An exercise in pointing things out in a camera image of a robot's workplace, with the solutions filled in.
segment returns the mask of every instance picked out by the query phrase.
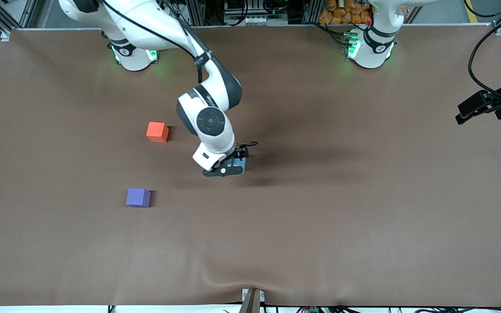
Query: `green led light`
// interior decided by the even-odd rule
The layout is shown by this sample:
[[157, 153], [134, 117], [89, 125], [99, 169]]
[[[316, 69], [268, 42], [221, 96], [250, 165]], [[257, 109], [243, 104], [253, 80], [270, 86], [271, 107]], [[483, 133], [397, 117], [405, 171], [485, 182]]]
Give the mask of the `green led light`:
[[117, 55], [117, 51], [115, 50], [115, 47], [111, 46], [111, 50], [113, 51], [113, 53], [115, 55], [115, 59], [117, 60], [117, 62], [119, 62], [119, 56]]
[[349, 48], [349, 54], [348, 57], [354, 58], [357, 56], [358, 49], [361, 47], [361, 41], [357, 40], [354, 42], [354, 44], [351, 45]]
[[147, 50], [147, 55], [151, 61], [153, 61], [157, 58], [156, 50]]

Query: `table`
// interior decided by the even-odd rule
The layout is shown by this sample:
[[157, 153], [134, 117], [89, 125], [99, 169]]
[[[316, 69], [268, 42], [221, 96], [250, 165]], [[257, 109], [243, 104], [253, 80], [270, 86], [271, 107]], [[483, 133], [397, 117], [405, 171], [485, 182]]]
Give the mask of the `table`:
[[[501, 306], [501, 121], [457, 126], [490, 28], [404, 27], [364, 70], [314, 27], [198, 30], [243, 86], [249, 172], [205, 178], [181, 51], [128, 73], [96, 31], [0, 43], [0, 305]], [[501, 85], [501, 37], [474, 70]], [[171, 125], [151, 143], [149, 121]], [[154, 190], [147, 210], [127, 189]]]

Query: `floor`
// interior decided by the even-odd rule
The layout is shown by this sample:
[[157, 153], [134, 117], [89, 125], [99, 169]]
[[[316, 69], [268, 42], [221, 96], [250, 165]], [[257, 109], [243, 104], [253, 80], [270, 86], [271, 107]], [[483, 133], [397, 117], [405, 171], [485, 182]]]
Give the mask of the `floor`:
[[[21, 13], [26, 0], [13, 0], [10, 4], [2, 5], [15, 18]], [[35, 19], [39, 28], [93, 28], [91, 24], [78, 23], [69, 19], [61, 10], [58, 0], [39, 0], [43, 7], [41, 16]], [[473, 9], [483, 14], [492, 14], [501, 9], [501, 0], [469, 0]], [[467, 13], [463, 0], [440, 0], [429, 6], [424, 6], [415, 19], [417, 24], [457, 24], [469, 22], [491, 22], [493, 18], [479, 18]]]

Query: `logo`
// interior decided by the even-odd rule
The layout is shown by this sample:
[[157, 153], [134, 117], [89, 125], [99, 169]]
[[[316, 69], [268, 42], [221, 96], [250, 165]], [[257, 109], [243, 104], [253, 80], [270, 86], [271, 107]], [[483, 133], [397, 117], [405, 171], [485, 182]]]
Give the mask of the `logo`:
[[212, 99], [211, 95], [206, 95], [206, 101], [208, 102], [208, 105], [211, 107], [215, 107], [215, 102], [214, 99]]

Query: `black cable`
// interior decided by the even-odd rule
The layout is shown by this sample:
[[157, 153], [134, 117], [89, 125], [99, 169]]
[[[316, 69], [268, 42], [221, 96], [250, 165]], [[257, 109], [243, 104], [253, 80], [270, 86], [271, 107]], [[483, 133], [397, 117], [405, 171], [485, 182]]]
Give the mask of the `black cable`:
[[344, 35], [344, 33], [342, 33], [342, 32], [336, 32], [336, 31], [334, 31], [334, 30], [329, 30], [329, 29], [328, 29], [328, 30], [326, 30], [326, 29], [328, 28], [328, 25], [326, 25], [326, 28], [324, 28], [324, 26], [322, 26], [322, 24], [318, 24], [318, 23], [316, 23], [316, 22], [307, 22], [307, 23], [305, 23], [305, 24], [314, 25], [314, 26], [316, 26], [316, 27], [320, 28], [321, 30], [323, 30], [324, 32], [329, 32], [329, 33], [332, 33], [332, 34], [338, 34], [338, 35], [341, 35], [341, 36], [343, 36], [343, 35]]
[[177, 7], [177, 12], [179, 13], [179, 16], [181, 16], [183, 21], [188, 24], [189, 22], [187, 22], [187, 20], [185, 20], [185, 16], [183, 16], [183, 14], [181, 12], [181, 8], [179, 7], [179, 0], [172, 1], [172, 3], [174, 3], [175, 6]]
[[219, 16], [219, 12], [221, 12], [220, 8], [219, 8], [219, 5], [223, 3], [223, 0], [217, 0], [216, 1], [216, 5], [215, 5], [215, 15], [216, 15], [216, 18], [217, 18], [217, 21], [221, 24], [221, 25], [224, 25], [225, 26], [225, 22], [223, 20], [223, 18], [221, 16]]
[[235, 144], [238, 147], [252, 147], [258, 144], [258, 141], [245, 141], [242, 143]]
[[233, 24], [232, 26], [237, 26], [243, 22], [247, 18], [247, 14], [249, 12], [249, 4], [247, 3], [247, 0], [242, 0], [243, 1], [243, 6], [241, 8], [241, 18], [237, 21], [237, 23]]
[[367, 26], [366, 28], [360, 28], [360, 26], [359, 26], [359, 25], [357, 25], [357, 24], [355, 24], [355, 23], [351, 23], [351, 22], [349, 22], [349, 24], [351, 24], [351, 25], [355, 26], [356, 28], [358, 28], [358, 29], [360, 29], [360, 30], [362, 30], [362, 31], [368, 30], [368, 26]]
[[467, 10], [469, 10], [469, 12], [471, 12], [472, 14], [475, 14], [476, 16], [479, 16], [479, 17], [494, 17], [494, 16], [500, 15], [499, 11], [497, 13], [494, 13], [494, 14], [480, 14], [480, 13], [475, 12], [473, 10], [473, 8], [471, 8], [471, 6], [469, 6], [469, 4], [467, 3], [467, 0], [463, 0], [463, 3], [465, 4], [465, 7], [467, 8]]
[[269, 0], [264, 0], [264, 1], [262, 2], [262, 8], [264, 9], [264, 11], [266, 11], [266, 12], [268, 12], [268, 13], [270, 13], [270, 14], [274, 14], [274, 12], [275, 12], [276, 14], [281, 14], [281, 13], [285, 13], [285, 12], [287, 12], [287, 8], [289, 7], [289, 1], [287, 1], [287, 2], [286, 2], [286, 5], [285, 5], [282, 9], [277, 10], [277, 11], [275, 11], [275, 9], [274, 9], [274, 6], [273, 6], [273, 5], [272, 5], [272, 9], [268, 9], [268, 7], [266, 6], [266, 3], [267, 3], [268, 1], [269, 1]]
[[496, 95], [497, 97], [501, 97], [501, 93], [483, 84], [479, 79], [477, 79], [477, 77], [475, 77], [475, 74], [473, 73], [473, 59], [475, 59], [475, 54], [477, 53], [477, 50], [479, 50], [479, 47], [481, 47], [481, 44], [499, 28], [501, 28], [501, 23], [496, 25], [495, 28], [492, 28], [492, 30], [490, 30], [487, 34], [485, 34], [485, 36], [477, 43], [477, 45], [473, 49], [473, 52], [471, 53], [471, 57], [469, 58], [469, 64], [467, 65], [467, 70], [469, 71], [469, 76], [471, 77], [471, 79], [475, 83], [477, 83], [477, 85], [483, 87], [483, 89], [489, 91], [490, 93]]
[[[169, 3], [167, 2], [162, 2], [163, 4], [165, 4], [169, 10], [171, 10], [172, 12], [175, 13], [175, 11], [173, 10], [173, 8], [169, 5]], [[177, 16], [177, 14], [174, 14], [175, 16], [175, 19], [177, 20], [177, 22], [179, 22], [179, 26], [181, 26], [181, 28], [183, 29], [183, 33], [185, 33], [185, 37], [187, 38], [187, 41], [189, 41], [189, 33], [187, 32], [187, 30], [185, 29], [185, 26], [183, 26], [183, 24], [181, 23], [181, 19], [179, 19], [179, 17]], [[193, 57], [193, 60], [196, 60], [196, 57], [194, 57], [192, 55], [192, 53], [189, 53], [189, 55], [191, 55]], [[202, 68], [201, 67], [197, 67], [197, 75], [198, 75], [198, 83], [202, 83]]]
[[120, 17], [124, 18], [125, 20], [127, 20], [127, 21], [129, 21], [129, 22], [131, 22], [131, 23], [135, 24], [136, 26], [138, 26], [138, 27], [142, 28], [143, 30], [145, 30], [145, 31], [147, 31], [147, 32], [149, 32], [149, 33], [151, 33], [151, 34], [155, 34], [157, 37], [160, 37], [161, 39], [163, 39], [163, 40], [165, 40], [165, 41], [167, 41], [167, 42], [169, 42], [169, 43], [171, 43], [171, 44], [174, 44], [175, 46], [177, 46], [177, 48], [179, 48], [179, 49], [181, 49], [181, 50], [185, 51], [188, 55], [190, 55], [190, 56], [191, 56], [191, 58], [193, 58], [193, 60], [196, 60], [196, 57], [195, 57], [195, 56], [194, 56], [194, 55], [193, 55], [193, 54], [192, 54], [189, 50], [187, 50], [185, 47], [183, 47], [182, 45], [180, 45], [180, 44], [178, 44], [178, 43], [174, 42], [173, 40], [171, 40], [171, 39], [169, 39], [169, 38], [166, 38], [166, 37], [162, 36], [161, 34], [156, 33], [155, 31], [153, 31], [153, 30], [149, 29], [149, 28], [148, 28], [148, 27], [146, 27], [146, 26], [143, 26], [143, 25], [141, 25], [141, 24], [139, 24], [139, 23], [135, 22], [134, 20], [131, 20], [130, 18], [128, 18], [127, 16], [125, 16], [125, 14], [123, 14], [123, 13], [119, 12], [117, 9], [115, 9], [115, 8], [114, 8], [114, 7], [112, 7], [112, 6], [110, 6], [110, 5], [109, 5], [109, 3], [108, 3], [106, 0], [101, 0], [101, 2], [102, 2], [105, 6], [107, 6], [110, 10], [112, 10], [115, 14], [117, 14], [117, 15], [119, 15]]
[[330, 32], [330, 30], [328, 29], [328, 25], [326, 25], [326, 32], [327, 32], [328, 34], [330, 34], [330, 37], [332, 37], [332, 39], [333, 39], [335, 42], [337, 42], [337, 43], [341, 44], [342, 46], [345, 46], [345, 45], [346, 45], [345, 43], [343, 43], [342, 41], [339, 41], [336, 37], [334, 37], [334, 34], [332, 34], [332, 32]]

